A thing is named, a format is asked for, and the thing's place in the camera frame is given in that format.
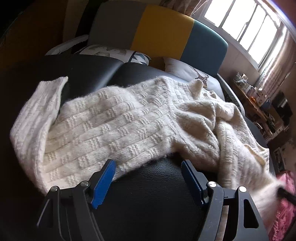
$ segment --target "curtain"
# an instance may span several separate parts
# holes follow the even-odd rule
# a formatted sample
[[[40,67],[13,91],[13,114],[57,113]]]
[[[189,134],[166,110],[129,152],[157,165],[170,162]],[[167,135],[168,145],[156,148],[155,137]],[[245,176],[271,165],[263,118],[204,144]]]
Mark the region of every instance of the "curtain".
[[[161,0],[160,6],[192,16],[208,0]]]
[[[296,43],[287,28],[284,27],[282,37],[270,55],[270,60],[261,68],[262,73],[256,86],[263,88],[267,96],[271,98],[293,67],[295,57]]]

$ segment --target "patterned pillow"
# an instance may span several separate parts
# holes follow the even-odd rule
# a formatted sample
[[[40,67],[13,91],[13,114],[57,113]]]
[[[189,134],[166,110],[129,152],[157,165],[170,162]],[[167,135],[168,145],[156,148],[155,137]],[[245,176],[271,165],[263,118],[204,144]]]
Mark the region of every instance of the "patterned pillow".
[[[107,47],[107,46],[102,46],[97,44],[87,46],[86,48],[79,50],[77,53],[106,56],[106,57],[119,59],[124,63],[132,62],[132,63],[145,64],[145,65],[149,65],[149,61],[151,59],[149,56],[133,50],[117,49],[117,48]]]

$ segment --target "throw pillow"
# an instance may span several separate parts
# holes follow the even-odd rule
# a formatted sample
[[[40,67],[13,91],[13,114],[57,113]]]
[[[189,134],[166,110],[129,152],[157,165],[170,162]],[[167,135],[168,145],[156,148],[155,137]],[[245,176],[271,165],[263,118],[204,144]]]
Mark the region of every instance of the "throw pillow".
[[[77,53],[116,58],[121,60],[124,63],[132,62],[132,63],[149,65],[149,61],[150,61],[149,56],[140,52],[136,52],[128,49],[117,49],[117,48],[102,46],[97,44],[87,46],[86,48],[79,50]]]
[[[220,83],[217,79],[214,77],[205,74],[204,72],[173,58],[167,58],[163,57],[164,63],[165,63],[165,72],[173,74],[175,76],[180,77],[181,79],[192,81],[195,78],[198,77],[197,72],[202,77],[208,77],[207,78],[207,90],[214,91],[222,100],[224,99],[223,91],[220,86]]]

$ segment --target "pink fabric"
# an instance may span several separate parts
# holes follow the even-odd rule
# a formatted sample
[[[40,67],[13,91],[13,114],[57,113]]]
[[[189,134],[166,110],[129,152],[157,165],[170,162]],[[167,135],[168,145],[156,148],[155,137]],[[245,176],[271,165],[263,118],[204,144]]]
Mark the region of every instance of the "pink fabric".
[[[293,194],[295,193],[294,175],[292,172],[285,171],[284,173],[281,173],[279,176],[277,176],[277,179],[286,183],[285,189],[288,192]],[[283,240],[285,233],[292,223],[295,213],[296,207],[286,199],[282,199],[279,209],[276,213],[274,225],[268,234],[270,241]]]

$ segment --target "yellow cushion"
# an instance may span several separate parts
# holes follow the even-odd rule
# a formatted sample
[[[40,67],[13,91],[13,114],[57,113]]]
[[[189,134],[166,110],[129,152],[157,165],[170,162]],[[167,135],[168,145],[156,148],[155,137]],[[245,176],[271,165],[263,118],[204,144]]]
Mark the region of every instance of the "yellow cushion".
[[[163,61],[163,57],[151,58],[149,66],[165,71],[165,62]]]
[[[148,4],[139,22],[131,50],[149,57],[180,59],[194,19],[174,10]]]

